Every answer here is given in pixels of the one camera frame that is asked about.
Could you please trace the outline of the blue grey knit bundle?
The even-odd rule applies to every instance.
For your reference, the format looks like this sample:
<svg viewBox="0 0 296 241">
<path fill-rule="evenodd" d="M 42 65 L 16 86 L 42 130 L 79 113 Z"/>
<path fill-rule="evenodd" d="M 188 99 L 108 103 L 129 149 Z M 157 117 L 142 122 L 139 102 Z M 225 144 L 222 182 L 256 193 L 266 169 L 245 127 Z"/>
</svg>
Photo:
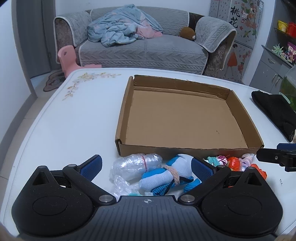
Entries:
<svg viewBox="0 0 296 241">
<path fill-rule="evenodd" d="M 192 190 L 202 183 L 193 177 L 192 160 L 188 154 L 178 154 L 161 168 L 144 173 L 139 181 L 140 189 L 154 196 L 164 196 L 177 186 L 184 186 L 184 192 Z"/>
</svg>

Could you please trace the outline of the shallow cardboard box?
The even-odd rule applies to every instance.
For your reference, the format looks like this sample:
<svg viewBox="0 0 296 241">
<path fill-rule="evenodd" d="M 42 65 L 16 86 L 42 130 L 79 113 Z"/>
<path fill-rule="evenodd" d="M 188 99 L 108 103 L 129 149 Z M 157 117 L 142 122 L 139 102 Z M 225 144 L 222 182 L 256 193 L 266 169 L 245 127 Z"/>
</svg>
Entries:
<svg viewBox="0 0 296 241">
<path fill-rule="evenodd" d="M 156 153 L 194 157 L 241 156 L 263 140 L 233 90 L 164 77 L 130 77 L 115 144 L 120 156 Z"/>
</svg>

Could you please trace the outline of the pink white bubble wrap bundle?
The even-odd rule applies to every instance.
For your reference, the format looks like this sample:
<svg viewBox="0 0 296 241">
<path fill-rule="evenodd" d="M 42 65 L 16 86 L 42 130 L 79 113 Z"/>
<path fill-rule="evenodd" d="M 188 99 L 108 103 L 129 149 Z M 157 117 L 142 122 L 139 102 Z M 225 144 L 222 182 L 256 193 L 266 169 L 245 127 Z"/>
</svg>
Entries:
<svg viewBox="0 0 296 241">
<path fill-rule="evenodd" d="M 243 154 L 242 157 L 240 158 L 241 165 L 243 167 L 249 167 L 253 163 L 253 158 L 255 154 L 249 153 L 249 154 Z"/>
</svg>

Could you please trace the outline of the orange plastic bag bundle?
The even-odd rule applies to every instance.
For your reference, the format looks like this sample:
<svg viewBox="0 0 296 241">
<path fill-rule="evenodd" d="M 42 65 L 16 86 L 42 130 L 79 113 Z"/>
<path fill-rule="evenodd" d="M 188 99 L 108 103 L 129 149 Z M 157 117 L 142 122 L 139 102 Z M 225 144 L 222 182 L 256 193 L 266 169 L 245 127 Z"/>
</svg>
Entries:
<svg viewBox="0 0 296 241">
<path fill-rule="evenodd" d="M 240 171 L 241 161 L 237 157 L 229 157 L 227 159 L 227 167 L 229 167 L 232 171 Z"/>
</svg>

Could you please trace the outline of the brown plush toy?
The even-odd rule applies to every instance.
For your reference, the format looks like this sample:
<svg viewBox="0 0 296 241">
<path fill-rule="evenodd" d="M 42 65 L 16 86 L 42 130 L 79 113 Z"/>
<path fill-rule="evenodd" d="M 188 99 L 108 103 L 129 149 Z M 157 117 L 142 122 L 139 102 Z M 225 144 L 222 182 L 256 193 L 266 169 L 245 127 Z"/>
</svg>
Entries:
<svg viewBox="0 0 296 241">
<path fill-rule="evenodd" d="M 179 36 L 190 41 L 194 41 L 196 39 L 196 33 L 190 27 L 183 27 L 180 30 Z"/>
</svg>

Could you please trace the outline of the floor mat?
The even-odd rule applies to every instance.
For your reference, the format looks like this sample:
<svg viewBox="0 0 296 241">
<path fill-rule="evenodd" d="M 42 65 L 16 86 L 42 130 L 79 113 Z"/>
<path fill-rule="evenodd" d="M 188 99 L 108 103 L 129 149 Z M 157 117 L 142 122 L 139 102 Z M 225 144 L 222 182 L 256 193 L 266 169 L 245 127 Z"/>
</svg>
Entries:
<svg viewBox="0 0 296 241">
<path fill-rule="evenodd" d="M 43 92 L 50 92 L 52 90 L 58 89 L 62 83 L 65 81 L 65 75 L 63 71 L 57 71 L 48 76 L 48 80 L 45 83 Z"/>
</svg>

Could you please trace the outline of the grey cabinet with shelves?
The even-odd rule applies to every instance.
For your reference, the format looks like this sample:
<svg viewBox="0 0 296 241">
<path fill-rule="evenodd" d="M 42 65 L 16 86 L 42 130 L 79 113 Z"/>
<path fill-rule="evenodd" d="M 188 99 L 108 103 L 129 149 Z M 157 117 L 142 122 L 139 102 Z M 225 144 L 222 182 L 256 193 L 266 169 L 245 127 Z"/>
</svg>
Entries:
<svg viewBox="0 0 296 241">
<path fill-rule="evenodd" d="M 292 68 L 292 64 L 277 56 L 272 49 L 280 46 L 285 51 L 288 42 L 295 43 L 295 38 L 277 29 L 278 21 L 295 22 L 295 8 L 288 1 L 275 1 L 269 36 L 262 46 L 263 53 L 250 83 L 251 87 L 272 94 L 279 93 L 282 79 Z"/>
</svg>

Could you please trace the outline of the pink plastic child chair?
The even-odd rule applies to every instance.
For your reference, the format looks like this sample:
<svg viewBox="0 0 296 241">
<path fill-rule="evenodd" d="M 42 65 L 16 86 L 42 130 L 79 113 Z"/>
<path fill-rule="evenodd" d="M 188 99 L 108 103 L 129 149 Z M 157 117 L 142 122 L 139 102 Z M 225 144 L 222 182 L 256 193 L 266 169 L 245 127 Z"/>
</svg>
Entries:
<svg viewBox="0 0 296 241">
<path fill-rule="evenodd" d="M 80 66 L 76 63 L 76 52 L 72 45 L 62 47 L 58 51 L 58 58 L 65 78 L 67 78 L 73 71 L 83 68 L 101 68 L 100 64 L 89 64 Z"/>
</svg>

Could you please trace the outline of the grey covered sofa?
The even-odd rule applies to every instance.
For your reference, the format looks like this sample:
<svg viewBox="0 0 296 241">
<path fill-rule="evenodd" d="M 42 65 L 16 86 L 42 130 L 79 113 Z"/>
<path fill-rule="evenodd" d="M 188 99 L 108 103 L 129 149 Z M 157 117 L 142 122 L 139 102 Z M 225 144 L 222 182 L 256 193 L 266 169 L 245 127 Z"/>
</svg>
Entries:
<svg viewBox="0 0 296 241">
<path fill-rule="evenodd" d="M 88 25 L 117 7 L 98 8 L 56 16 L 53 20 L 55 48 L 72 45 L 80 66 L 100 64 L 106 68 L 149 68 L 216 76 L 224 68 L 236 37 L 234 27 L 221 19 L 187 11 L 137 6 L 163 28 L 157 38 L 104 47 L 88 40 Z M 190 27 L 196 39 L 179 36 Z"/>
</svg>

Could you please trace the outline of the pink cloth on sofa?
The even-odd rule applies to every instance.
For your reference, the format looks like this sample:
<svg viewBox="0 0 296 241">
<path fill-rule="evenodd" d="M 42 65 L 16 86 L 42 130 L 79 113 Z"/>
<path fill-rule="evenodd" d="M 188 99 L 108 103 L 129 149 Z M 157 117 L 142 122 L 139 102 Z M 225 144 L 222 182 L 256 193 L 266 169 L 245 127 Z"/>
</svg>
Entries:
<svg viewBox="0 0 296 241">
<path fill-rule="evenodd" d="M 145 39 L 157 38 L 163 35 L 161 32 L 153 30 L 150 26 L 138 27 L 136 33 Z"/>
</svg>

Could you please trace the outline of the black cloth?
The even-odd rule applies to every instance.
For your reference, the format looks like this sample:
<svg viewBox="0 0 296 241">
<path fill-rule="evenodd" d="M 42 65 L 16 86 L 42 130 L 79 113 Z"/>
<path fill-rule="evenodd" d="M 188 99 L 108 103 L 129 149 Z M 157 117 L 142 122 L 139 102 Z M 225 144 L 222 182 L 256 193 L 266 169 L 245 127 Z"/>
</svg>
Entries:
<svg viewBox="0 0 296 241">
<path fill-rule="evenodd" d="M 285 138 L 292 143 L 295 137 L 295 111 L 280 94 L 253 91 L 251 97 L 256 106 L 273 122 Z"/>
</svg>

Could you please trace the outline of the clear plastic bag roll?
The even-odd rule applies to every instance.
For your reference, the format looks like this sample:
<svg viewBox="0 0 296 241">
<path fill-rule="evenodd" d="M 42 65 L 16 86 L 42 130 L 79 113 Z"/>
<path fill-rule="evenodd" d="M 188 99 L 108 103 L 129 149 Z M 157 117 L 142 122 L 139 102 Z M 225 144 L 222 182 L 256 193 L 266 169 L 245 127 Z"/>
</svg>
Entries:
<svg viewBox="0 0 296 241">
<path fill-rule="evenodd" d="M 144 173 L 162 167 L 163 158 L 158 154 L 132 154 L 120 157 L 111 166 L 109 178 L 114 180 L 116 176 L 125 181 L 138 180 Z"/>
</svg>

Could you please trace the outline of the light blue blanket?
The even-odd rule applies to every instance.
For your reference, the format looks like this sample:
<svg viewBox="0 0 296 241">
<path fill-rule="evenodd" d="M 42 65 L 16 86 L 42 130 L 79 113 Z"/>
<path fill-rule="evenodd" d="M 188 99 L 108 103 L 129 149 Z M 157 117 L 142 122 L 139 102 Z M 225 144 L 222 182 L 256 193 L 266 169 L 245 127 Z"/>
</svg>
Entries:
<svg viewBox="0 0 296 241">
<path fill-rule="evenodd" d="M 100 42 L 104 47 L 131 44 L 145 38 L 139 36 L 138 27 L 150 26 L 163 33 L 163 28 L 152 16 L 146 14 L 134 4 L 114 9 L 97 18 L 88 25 L 88 40 Z"/>
</svg>

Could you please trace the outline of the flower decorated wardrobe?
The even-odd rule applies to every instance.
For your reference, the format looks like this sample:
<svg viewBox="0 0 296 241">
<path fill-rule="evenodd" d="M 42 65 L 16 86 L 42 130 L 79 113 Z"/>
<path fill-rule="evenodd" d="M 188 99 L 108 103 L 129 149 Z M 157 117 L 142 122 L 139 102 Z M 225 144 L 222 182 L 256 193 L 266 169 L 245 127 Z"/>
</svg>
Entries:
<svg viewBox="0 0 296 241">
<path fill-rule="evenodd" d="M 227 21 L 237 31 L 219 78 L 242 82 L 257 39 L 263 7 L 263 1 L 211 1 L 209 16 Z"/>
</svg>

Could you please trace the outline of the teal banded patterned bundle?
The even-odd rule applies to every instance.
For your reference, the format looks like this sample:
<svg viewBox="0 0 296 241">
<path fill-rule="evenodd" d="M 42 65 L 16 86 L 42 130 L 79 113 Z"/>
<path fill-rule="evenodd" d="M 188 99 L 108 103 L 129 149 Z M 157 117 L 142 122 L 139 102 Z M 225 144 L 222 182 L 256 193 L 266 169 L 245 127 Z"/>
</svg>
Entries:
<svg viewBox="0 0 296 241">
<path fill-rule="evenodd" d="M 214 167 L 219 165 L 226 166 L 228 163 L 227 158 L 225 156 L 207 157 L 205 160 Z"/>
</svg>

